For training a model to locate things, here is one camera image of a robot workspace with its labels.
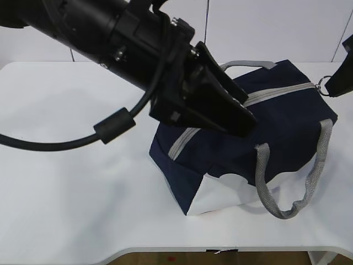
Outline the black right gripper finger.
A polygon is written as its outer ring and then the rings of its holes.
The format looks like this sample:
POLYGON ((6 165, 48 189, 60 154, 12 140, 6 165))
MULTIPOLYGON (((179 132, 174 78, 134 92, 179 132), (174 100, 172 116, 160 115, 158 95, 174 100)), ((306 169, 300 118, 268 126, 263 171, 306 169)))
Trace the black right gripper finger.
POLYGON ((352 54, 347 55, 325 87, 330 97, 339 97, 352 92, 352 54))
POLYGON ((351 35, 345 41, 343 41, 342 46, 344 50, 349 54, 353 48, 353 35, 351 35))

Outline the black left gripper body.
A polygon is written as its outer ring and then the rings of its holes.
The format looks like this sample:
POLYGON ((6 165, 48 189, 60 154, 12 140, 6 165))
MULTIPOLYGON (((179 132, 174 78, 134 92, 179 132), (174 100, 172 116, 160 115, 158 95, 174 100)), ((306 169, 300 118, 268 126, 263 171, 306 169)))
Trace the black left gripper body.
POLYGON ((163 1, 100 1, 103 6, 99 63, 145 93, 131 109, 122 108, 108 121, 133 121, 151 103, 158 121, 179 121, 188 109, 180 95, 194 28, 178 19, 173 25, 160 11, 163 1))

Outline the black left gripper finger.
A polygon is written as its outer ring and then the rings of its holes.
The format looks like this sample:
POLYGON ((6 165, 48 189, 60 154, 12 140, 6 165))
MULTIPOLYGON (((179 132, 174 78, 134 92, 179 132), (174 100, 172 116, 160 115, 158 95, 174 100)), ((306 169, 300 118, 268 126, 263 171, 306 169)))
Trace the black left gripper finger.
POLYGON ((199 41, 195 46, 198 52, 198 61, 200 64, 208 67, 210 72, 214 75, 219 84, 240 104, 243 104, 247 99, 248 95, 240 88, 216 63, 215 59, 211 55, 205 43, 199 41))
POLYGON ((218 131, 246 137, 255 116, 233 98, 206 66, 187 79, 166 82, 151 101, 150 117, 168 126, 218 131))

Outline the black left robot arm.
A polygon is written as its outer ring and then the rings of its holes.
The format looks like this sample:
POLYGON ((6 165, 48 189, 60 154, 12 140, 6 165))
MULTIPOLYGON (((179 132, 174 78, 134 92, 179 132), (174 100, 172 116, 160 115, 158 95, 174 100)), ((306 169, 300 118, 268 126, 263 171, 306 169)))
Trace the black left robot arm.
POLYGON ((161 11, 162 1, 2 1, 1 26, 33 27, 144 91, 94 129, 108 143, 149 114, 169 126, 245 137, 256 118, 247 93, 216 64, 195 30, 161 11))

